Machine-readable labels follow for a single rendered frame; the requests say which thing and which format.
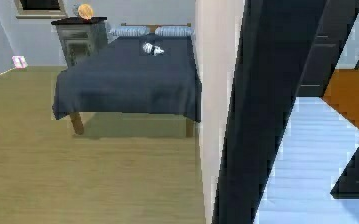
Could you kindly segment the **orange basketball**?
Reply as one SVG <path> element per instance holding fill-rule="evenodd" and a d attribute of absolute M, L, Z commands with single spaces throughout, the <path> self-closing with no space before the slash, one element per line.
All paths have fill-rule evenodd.
<path fill-rule="evenodd" d="M 86 20 L 90 20 L 94 16 L 93 8 L 89 4 L 81 4 L 78 7 L 78 15 Z"/>

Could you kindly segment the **bed with dark blue cover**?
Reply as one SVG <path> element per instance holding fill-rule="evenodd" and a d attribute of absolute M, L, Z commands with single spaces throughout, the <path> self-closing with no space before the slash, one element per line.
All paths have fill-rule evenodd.
<path fill-rule="evenodd" d="M 143 51 L 145 42 L 162 55 Z M 77 131 L 82 112 L 179 115 L 201 121 L 202 84 L 197 72 L 192 36 L 155 33 L 118 37 L 99 52 L 59 73 L 53 115 L 70 117 Z"/>

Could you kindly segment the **white crumpled cloth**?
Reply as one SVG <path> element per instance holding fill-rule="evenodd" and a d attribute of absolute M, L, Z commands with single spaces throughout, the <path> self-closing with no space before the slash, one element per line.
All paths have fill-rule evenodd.
<path fill-rule="evenodd" d="M 164 53 L 164 50 L 162 48 L 148 42 L 145 42 L 143 44 L 142 49 L 145 53 L 153 56 L 162 55 Z"/>

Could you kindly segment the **light blue striped pillow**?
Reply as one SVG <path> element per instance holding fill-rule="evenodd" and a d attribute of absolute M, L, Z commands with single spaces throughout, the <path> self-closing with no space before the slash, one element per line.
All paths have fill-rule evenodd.
<path fill-rule="evenodd" d="M 155 30 L 155 34 L 165 37 L 185 37 L 193 34 L 193 29 L 187 26 L 161 26 Z"/>
<path fill-rule="evenodd" d="M 109 33 L 115 37 L 138 37 L 149 34 L 150 29 L 147 26 L 120 26 Z"/>

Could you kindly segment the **black room door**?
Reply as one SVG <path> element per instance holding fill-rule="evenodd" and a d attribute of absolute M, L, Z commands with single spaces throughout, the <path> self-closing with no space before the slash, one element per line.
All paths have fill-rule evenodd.
<path fill-rule="evenodd" d="M 211 224 L 254 224 L 326 0 L 246 0 Z"/>
<path fill-rule="evenodd" d="M 298 97 L 322 97 L 359 13 L 359 0 L 328 0 L 303 70 Z"/>

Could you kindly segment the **grey nightstand with black top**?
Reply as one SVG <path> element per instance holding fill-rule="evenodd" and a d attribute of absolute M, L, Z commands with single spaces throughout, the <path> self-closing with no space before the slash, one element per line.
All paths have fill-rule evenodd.
<path fill-rule="evenodd" d="M 56 28 L 68 67 L 98 52 L 108 44 L 106 17 L 86 20 L 68 17 L 51 24 Z"/>

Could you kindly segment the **pink and white box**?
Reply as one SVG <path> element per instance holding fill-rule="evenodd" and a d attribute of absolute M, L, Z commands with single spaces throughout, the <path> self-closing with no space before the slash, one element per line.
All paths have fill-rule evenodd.
<path fill-rule="evenodd" d="M 28 66 L 24 56 L 13 56 L 12 61 L 17 69 L 24 69 Z"/>

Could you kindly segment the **black cupboard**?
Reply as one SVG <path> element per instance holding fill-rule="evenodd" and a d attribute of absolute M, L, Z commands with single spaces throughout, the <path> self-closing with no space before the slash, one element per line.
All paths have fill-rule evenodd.
<path fill-rule="evenodd" d="M 335 199 L 359 199 L 359 147 L 330 191 Z"/>

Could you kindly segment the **window with pale frame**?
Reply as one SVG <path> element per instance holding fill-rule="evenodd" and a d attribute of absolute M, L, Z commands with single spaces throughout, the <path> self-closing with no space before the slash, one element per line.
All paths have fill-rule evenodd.
<path fill-rule="evenodd" d="M 67 16 L 63 0 L 14 0 L 18 19 L 60 19 Z"/>

